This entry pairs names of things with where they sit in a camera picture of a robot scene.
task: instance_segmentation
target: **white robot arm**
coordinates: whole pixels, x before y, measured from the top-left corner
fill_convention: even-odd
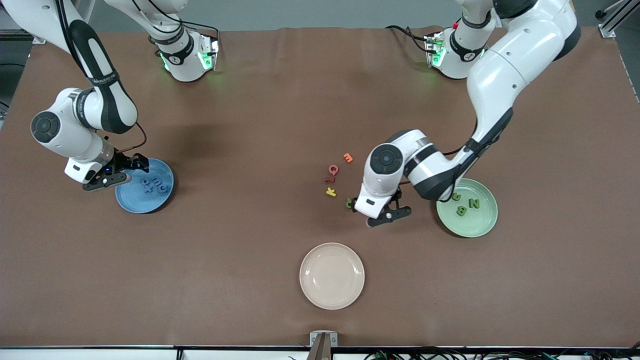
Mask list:
[[[147,170],[144,156],[129,158],[95,132],[122,134],[136,124],[138,111],[100,39],[73,4],[69,0],[4,0],[3,5],[19,26],[70,53],[93,85],[86,90],[62,90],[53,105],[33,119],[33,137],[68,157],[65,173],[88,191],[127,182],[123,169]]]
[[[187,30],[175,15],[187,0],[104,0],[142,26],[154,41],[164,67],[179,81],[194,81],[215,66],[218,39]]]
[[[518,94],[580,37],[568,0],[494,0],[493,5],[508,33],[468,73],[467,90],[477,115],[474,134],[448,160],[422,131],[396,133],[370,153],[355,210],[382,223],[395,220],[387,204],[403,174],[423,199],[449,200],[458,181],[499,139]]]

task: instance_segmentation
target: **table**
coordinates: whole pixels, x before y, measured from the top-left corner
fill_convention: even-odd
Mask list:
[[[194,83],[162,69],[146,34],[101,37],[147,131],[140,151],[172,167],[177,190],[133,215],[113,190],[65,176],[29,123],[87,84],[67,54],[34,47],[0,133],[0,345],[297,345],[317,329],[341,345],[637,341],[640,107],[596,28],[522,92],[468,173],[500,208],[478,239],[445,231],[411,188],[401,222],[369,229],[345,208],[391,134],[419,128],[449,151],[474,127],[465,82],[427,68],[397,32],[224,33],[219,71]],[[333,163],[336,198],[323,182]],[[366,273],[339,311],[298,283],[305,254],[329,241]]]

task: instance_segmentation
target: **floor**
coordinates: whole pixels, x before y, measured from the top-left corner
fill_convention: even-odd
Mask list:
[[[611,3],[612,0],[574,0],[580,24],[596,26],[600,21],[595,19],[595,12]],[[284,27],[383,28],[391,24],[424,27],[448,26],[460,16],[460,8],[453,0],[191,0],[180,16],[222,31]],[[90,25],[98,32],[141,31],[133,20],[101,0],[95,3]],[[14,27],[15,23],[0,8],[0,29]],[[640,12],[627,19],[616,34],[629,76],[640,84]],[[3,111],[8,109],[22,74],[21,66],[3,64],[25,64],[30,49],[31,44],[26,42],[0,42],[0,127]],[[618,57],[613,55],[612,61],[618,61]]]

